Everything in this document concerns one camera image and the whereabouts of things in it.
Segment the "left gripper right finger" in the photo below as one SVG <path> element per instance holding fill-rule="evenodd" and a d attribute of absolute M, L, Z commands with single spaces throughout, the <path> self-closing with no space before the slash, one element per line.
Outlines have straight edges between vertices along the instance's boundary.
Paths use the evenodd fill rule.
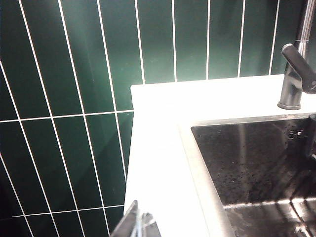
<path fill-rule="evenodd" d="M 140 216 L 140 223 L 138 224 L 139 237 L 161 237 L 158 225 L 153 215 L 150 213 L 143 213 Z"/>

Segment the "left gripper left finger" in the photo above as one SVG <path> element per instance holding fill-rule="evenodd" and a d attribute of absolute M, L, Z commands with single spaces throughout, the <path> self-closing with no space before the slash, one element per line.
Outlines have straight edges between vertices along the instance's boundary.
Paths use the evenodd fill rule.
<path fill-rule="evenodd" d="M 138 201 L 134 200 L 127 212 L 116 225 L 111 237 L 136 237 L 138 223 Z"/>

